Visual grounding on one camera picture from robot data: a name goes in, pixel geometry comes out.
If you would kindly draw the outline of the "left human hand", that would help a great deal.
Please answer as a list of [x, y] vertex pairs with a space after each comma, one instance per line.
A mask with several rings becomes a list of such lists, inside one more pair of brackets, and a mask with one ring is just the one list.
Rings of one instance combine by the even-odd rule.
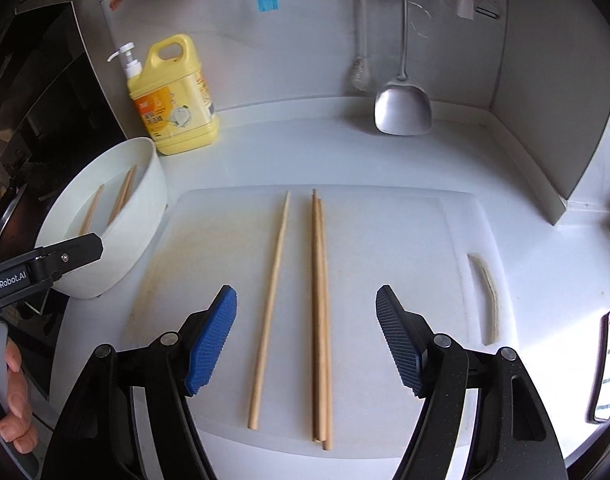
[[0, 436], [5, 442], [12, 443], [18, 453], [25, 455], [36, 448], [38, 434], [32, 423], [28, 382], [22, 372], [21, 353], [11, 339], [8, 339], [6, 343], [5, 362], [9, 411], [0, 419]]

